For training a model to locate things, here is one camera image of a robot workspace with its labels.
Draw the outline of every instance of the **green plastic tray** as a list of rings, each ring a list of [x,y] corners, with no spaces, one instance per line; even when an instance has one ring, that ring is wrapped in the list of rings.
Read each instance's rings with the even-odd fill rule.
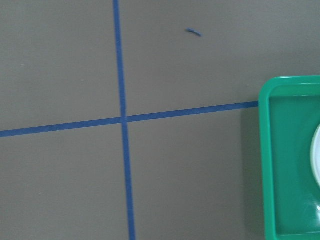
[[[267,240],[320,240],[320,187],[310,150],[320,124],[320,76],[277,77],[259,97]]]

